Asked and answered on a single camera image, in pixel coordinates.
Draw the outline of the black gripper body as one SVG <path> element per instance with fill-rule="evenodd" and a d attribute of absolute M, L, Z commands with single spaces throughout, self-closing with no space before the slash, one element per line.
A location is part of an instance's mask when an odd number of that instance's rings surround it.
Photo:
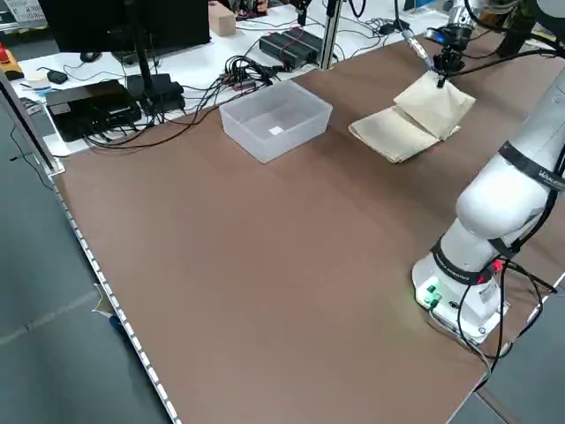
<path fill-rule="evenodd" d="M 451 49 L 466 49 L 471 38 L 470 26 L 447 25 L 443 27 L 446 46 Z"/>

